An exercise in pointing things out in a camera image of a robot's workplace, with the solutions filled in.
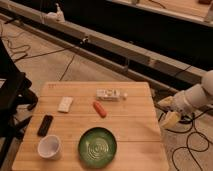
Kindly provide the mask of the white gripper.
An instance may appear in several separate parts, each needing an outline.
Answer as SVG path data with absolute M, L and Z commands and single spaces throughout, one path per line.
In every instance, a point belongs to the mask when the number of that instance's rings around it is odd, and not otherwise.
M 178 113 L 182 112 L 182 108 L 180 107 L 181 102 L 179 98 L 168 96 L 158 101 L 157 104 L 169 111 L 166 114 L 165 118 L 160 122 L 160 126 L 162 128 L 169 129 L 179 122 L 180 116 L 178 115 Z

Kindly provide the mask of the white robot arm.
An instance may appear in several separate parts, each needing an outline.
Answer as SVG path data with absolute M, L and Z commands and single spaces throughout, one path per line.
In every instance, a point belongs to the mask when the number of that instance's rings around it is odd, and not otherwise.
M 209 105 L 213 102 L 213 70 L 204 74 L 200 84 L 177 92 L 173 96 L 168 96 L 158 102 L 167 109 L 165 118 L 160 122 L 160 126 L 168 129 L 177 124 L 182 116 L 192 114 L 197 109 Z

